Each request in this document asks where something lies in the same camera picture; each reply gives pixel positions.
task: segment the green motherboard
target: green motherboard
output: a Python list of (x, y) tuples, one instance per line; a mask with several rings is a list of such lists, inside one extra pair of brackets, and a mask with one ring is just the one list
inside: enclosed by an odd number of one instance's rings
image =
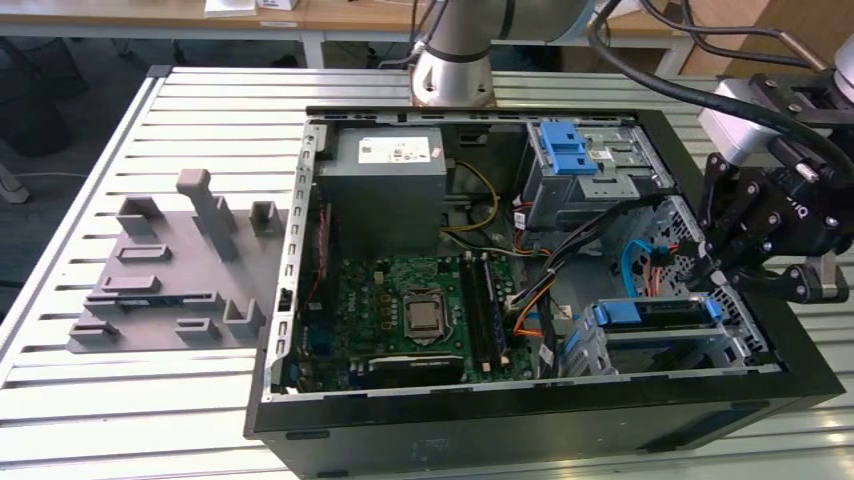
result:
[[(335, 319), (329, 324), (308, 328), (313, 388), (323, 391), (353, 390), (351, 359), (359, 356), (402, 354), (452, 355), (464, 359), (460, 383), (524, 380), (532, 378), (531, 355), (524, 341), (508, 339), (498, 368), (484, 368), (474, 361), (470, 315), (460, 281), (458, 257), (390, 257), (376, 260), (344, 260), (337, 272)], [(507, 258), (496, 256), (486, 262), (492, 286), (503, 298), (514, 291)], [(443, 321), (442, 333), (422, 339), (419, 325), (431, 328), (431, 310)], [(414, 323), (412, 315), (423, 312)]]

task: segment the motherboard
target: motherboard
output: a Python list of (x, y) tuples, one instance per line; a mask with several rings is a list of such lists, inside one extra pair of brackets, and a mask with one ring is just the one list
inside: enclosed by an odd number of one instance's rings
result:
[[(504, 331), (502, 305), (514, 291), (506, 257), (343, 260), (336, 286), (333, 318), (307, 328), (311, 390), (534, 377), (528, 348)], [(434, 366), (412, 368), (424, 362)], [(365, 370), (376, 377), (380, 367), (390, 377), (379, 373), (380, 384), (365, 385)]]

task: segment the floor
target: floor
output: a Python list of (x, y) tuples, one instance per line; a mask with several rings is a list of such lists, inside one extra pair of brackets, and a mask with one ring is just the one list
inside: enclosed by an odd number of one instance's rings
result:
[[(32, 39), (12, 39), (32, 42)], [(64, 172), (88, 174), (109, 140), (127, 106), (140, 86), (149, 65), (175, 64), (168, 40), (133, 40), (131, 54), (119, 56), (108, 39), (65, 41), (77, 68), (88, 83), (79, 97), (57, 102), (61, 115), (73, 132), (72, 144), (59, 153), (41, 158), (24, 158), (0, 142), (0, 162), (13, 174)], [(403, 56), (406, 45), (372, 44), (373, 64), (383, 58)], [(301, 46), (296, 42), (273, 41), (181, 41), (180, 47), (191, 66), (269, 67), (304, 65)], [(364, 68), (368, 45), (327, 43), (329, 68)], [(543, 58), (502, 47), (494, 53), (496, 70), (555, 70), (559, 55)], [(31, 192), (23, 205), (0, 199), (0, 282), (24, 282), (39, 260), (56, 227), (83, 184), (72, 176), (25, 176), (20, 178)], [(15, 301), (17, 290), (0, 287), (0, 319)]]

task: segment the slotted metal table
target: slotted metal table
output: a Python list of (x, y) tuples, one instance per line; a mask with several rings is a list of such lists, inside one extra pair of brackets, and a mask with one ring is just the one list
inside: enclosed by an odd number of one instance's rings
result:
[[(682, 80), (712, 89), (710, 79)], [(698, 109), (616, 75), (496, 73), (506, 107), (663, 110), (698, 164)], [(403, 73), (175, 68), (145, 79), (0, 327), (0, 477), (292, 478), (243, 436), (252, 349), (73, 355), (64, 349), (119, 233), (125, 194), (187, 209), (183, 168), (207, 168), (232, 209), (287, 205), (308, 105), (408, 104)], [(842, 256), (854, 279), (854, 255)], [(854, 303), (794, 306), (851, 393), (772, 417), (699, 450), (408, 475), (554, 479), (854, 476)]]

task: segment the yellow cable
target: yellow cable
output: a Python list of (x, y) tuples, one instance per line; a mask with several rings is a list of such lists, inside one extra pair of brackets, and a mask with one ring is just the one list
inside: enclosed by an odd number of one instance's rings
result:
[(478, 171), (478, 169), (471, 166), (471, 164), (468, 164), (467, 162), (463, 162), (462, 160), (458, 160), (456, 163), (464, 166), (471, 171), (471, 173), (475, 174), (475, 176), (480, 179), (480, 181), (486, 185), (486, 188), (490, 189), (490, 193), (492, 194), (492, 212), (490, 213), (490, 216), (486, 218), (486, 220), (483, 220), (482, 222), (475, 223), (474, 225), (458, 225), (454, 227), (444, 227), (442, 229), (443, 232), (470, 232), (471, 230), (478, 230), (479, 228), (483, 228), (484, 226), (487, 226), (492, 222), (492, 220), (495, 220), (495, 216), (498, 215), (498, 192), (495, 191), (495, 187), (492, 186), (490, 181), (486, 179), (483, 174)]
[(546, 287), (539, 291), (539, 293), (536, 294), (536, 296), (531, 299), (527, 307), (524, 307), (524, 310), (522, 310), (522, 315), (519, 315), (519, 319), (516, 320), (516, 325), (514, 326), (514, 332), (516, 334), (524, 332), (524, 333), (534, 333), (531, 330), (523, 330), (522, 329), (522, 325), (524, 324), (524, 317), (527, 316), (528, 312), (531, 311), (531, 309), (534, 308), (534, 305), (536, 304), (536, 301), (540, 299), (540, 297), (546, 294), (546, 292), (548, 291), (548, 289), (551, 288), (551, 286), (555, 284), (558, 280), (554, 279), (548, 285), (546, 285)]

